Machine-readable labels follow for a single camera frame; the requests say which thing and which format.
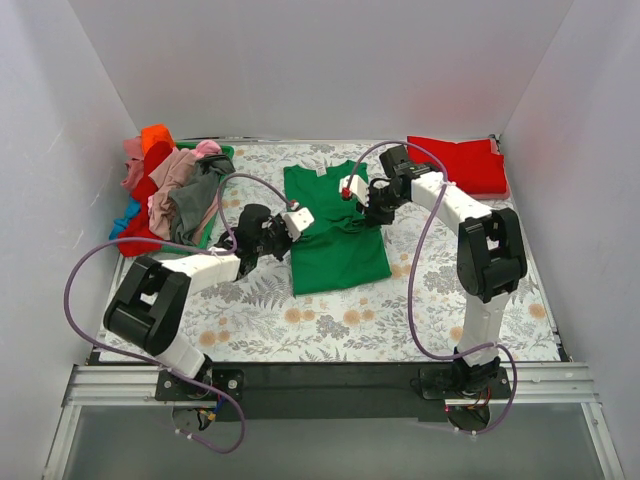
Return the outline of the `green t shirt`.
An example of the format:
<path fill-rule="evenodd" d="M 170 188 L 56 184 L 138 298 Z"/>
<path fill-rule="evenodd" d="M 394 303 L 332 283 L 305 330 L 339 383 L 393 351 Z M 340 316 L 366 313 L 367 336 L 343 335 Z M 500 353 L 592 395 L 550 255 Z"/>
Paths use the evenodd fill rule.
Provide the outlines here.
<path fill-rule="evenodd" d="M 309 209 L 314 222 L 291 247 L 293 294 L 348 289 L 387 279 L 391 268 L 381 228 L 369 226 L 357 202 L 341 198 L 340 181 L 354 162 L 325 173 L 299 165 L 283 169 L 286 196 Z"/>

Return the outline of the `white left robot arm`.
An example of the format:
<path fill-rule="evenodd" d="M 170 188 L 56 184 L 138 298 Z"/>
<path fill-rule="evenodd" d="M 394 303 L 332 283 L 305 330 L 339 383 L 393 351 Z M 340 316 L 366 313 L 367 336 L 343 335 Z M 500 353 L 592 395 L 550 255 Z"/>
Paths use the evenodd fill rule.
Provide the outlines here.
<path fill-rule="evenodd" d="M 203 399 L 214 384 L 213 362 L 180 332 L 187 299 L 246 277 L 262 256 L 281 261 L 313 223 L 306 208 L 274 215 L 249 204 L 238 224 L 205 254 L 162 261 L 139 257 L 107 307 L 103 325 L 170 368 L 188 398 Z"/>

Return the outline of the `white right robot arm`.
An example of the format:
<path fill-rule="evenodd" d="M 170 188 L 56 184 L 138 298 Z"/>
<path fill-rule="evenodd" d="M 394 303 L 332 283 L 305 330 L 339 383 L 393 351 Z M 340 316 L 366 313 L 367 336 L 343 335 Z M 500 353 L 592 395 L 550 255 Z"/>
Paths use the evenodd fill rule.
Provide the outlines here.
<path fill-rule="evenodd" d="M 508 300 L 528 271 L 519 217 L 511 208 L 491 209 L 455 186 L 444 164 L 409 158 L 409 143 L 382 141 L 384 178 L 362 180 L 352 173 L 341 183 L 370 225 L 390 225 L 396 211 L 412 203 L 428 210 L 457 236 L 456 275 L 466 294 L 463 334 L 453 354 L 428 357 L 421 383 L 439 394 L 475 397 L 500 375 L 499 337 Z"/>

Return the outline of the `grey t shirt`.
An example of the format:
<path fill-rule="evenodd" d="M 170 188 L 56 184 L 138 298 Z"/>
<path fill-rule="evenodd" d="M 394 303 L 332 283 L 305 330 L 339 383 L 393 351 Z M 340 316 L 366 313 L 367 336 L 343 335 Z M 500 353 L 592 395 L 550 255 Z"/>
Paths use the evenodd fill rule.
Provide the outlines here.
<path fill-rule="evenodd" d="M 224 153 L 197 160 L 187 183 L 169 193 L 175 207 L 170 225 L 170 241 L 188 246 L 201 243 L 203 230 L 213 216 L 213 205 L 221 180 L 235 172 Z"/>

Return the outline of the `green laundry basket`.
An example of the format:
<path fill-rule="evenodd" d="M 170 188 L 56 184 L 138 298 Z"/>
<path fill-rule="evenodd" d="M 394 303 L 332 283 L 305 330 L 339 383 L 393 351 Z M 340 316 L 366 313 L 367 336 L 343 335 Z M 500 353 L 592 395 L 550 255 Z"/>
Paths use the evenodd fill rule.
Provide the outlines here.
<path fill-rule="evenodd" d="M 157 191 L 149 199 L 150 231 L 176 244 L 206 245 L 219 184 L 234 171 L 231 157 L 213 140 L 174 148 L 151 173 Z"/>

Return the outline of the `folded red t shirt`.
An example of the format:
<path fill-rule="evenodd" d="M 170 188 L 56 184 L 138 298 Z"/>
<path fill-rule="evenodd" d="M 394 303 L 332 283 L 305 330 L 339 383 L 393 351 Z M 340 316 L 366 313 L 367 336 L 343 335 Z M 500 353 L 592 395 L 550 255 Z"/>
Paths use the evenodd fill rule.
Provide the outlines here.
<path fill-rule="evenodd" d="M 416 163 L 430 163 L 431 157 L 418 150 L 419 146 L 435 155 L 446 167 L 448 178 L 470 196 L 473 196 L 473 180 L 471 178 L 471 141 L 449 142 L 419 136 L 408 136 L 407 141 L 412 144 L 408 148 L 410 159 Z"/>

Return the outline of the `floral patterned table mat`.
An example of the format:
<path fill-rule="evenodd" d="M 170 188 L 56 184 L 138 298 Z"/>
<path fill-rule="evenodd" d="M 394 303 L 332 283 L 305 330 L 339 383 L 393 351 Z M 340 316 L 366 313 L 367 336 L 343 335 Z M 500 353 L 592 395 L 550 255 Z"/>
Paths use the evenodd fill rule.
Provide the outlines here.
<path fill-rule="evenodd" d="M 284 191 L 283 169 L 299 165 L 318 173 L 355 161 L 374 142 L 238 143 L 238 171 L 264 178 Z M 283 203 L 248 179 L 227 184 L 223 209 L 235 225 L 242 208 L 259 203 L 278 211 Z M 382 228 L 391 277 L 355 288 L 296 296 L 290 257 L 263 257 L 247 278 L 220 284 L 187 299 L 180 331 L 215 361 L 424 361 L 408 327 L 407 287 L 418 237 L 429 212 L 405 205 Z M 463 334 L 465 291 L 455 266 L 457 237 L 435 219 L 421 250 L 414 281 L 414 322 L 419 340 L 449 355 Z M 535 267 L 506 305 L 500 342 L 516 361 L 559 361 L 553 320 Z"/>

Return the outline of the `crumpled red t shirt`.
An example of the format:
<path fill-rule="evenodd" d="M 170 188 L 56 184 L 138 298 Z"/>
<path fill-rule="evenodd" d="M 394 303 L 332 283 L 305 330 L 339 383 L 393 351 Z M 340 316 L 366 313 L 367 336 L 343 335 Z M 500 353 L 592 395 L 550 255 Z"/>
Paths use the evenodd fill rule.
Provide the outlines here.
<path fill-rule="evenodd" d="M 159 240 L 149 228 L 149 207 L 148 199 L 158 191 L 156 183 L 150 178 L 150 174 L 162 164 L 162 162 L 172 153 L 167 143 L 155 144 L 145 155 L 143 160 L 143 176 L 132 192 L 132 197 L 140 203 L 140 213 L 130 222 L 128 228 L 119 235 L 123 238 L 148 238 Z M 155 252 L 161 249 L 161 245 L 148 241 L 128 241 L 118 244 L 118 249 L 124 257 L 135 257 L 146 253 Z"/>

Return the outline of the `blue t shirt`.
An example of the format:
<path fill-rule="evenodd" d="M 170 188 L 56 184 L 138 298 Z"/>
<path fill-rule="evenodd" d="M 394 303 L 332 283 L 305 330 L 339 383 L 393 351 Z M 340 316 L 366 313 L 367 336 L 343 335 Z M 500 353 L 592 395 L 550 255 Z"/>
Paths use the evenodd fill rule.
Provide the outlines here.
<path fill-rule="evenodd" d="M 109 240 L 115 240 L 122 234 L 129 226 L 130 222 L 140 213 L 141 206 L 138 201 L 133 197 L 129 197 L 128 204 L 124 210 L 122 217 L 113 221 L 112 230 L 108 236 Z"/>

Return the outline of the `orange t shirt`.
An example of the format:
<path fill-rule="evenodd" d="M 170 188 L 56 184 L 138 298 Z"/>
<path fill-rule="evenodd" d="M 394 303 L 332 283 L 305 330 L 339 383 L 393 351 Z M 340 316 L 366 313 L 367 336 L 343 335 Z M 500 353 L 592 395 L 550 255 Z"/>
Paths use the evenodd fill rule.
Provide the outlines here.
<path fill-rule="evenodd" d="M 157 143 L 167 143 L 171 148 L 175 147 L 175 141 L 164 124 L 147 126 L 140 131 L 141 148 L 144 154 Z"/>

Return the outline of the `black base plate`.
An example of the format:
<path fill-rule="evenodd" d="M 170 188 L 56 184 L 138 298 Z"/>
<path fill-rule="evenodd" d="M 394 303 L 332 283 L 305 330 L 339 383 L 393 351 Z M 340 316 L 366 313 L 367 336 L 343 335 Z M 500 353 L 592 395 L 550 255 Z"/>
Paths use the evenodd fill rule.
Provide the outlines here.
<path fill-rule="evenodd" d="M 447 420 L 452 367 L 426 363 L 214 363 L 204 377 L 231 396 L 249 420 L 404 418 Z"/>

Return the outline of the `aluminium frame rail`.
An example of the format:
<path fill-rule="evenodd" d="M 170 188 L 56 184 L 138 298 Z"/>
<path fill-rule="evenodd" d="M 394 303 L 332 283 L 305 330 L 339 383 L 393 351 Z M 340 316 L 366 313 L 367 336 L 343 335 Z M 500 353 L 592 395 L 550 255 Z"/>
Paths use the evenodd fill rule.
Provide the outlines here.
<path fill-rule="evenodd" d="M 178 434 L 196 405 L 145 365 L 73 370 L 47 479 L 620 479 L 623 470 L 583 363 L 525 362 L 480 412 L 447 420 L 249 420 L 231 409 L 204 433 L 221 455 Z"/>

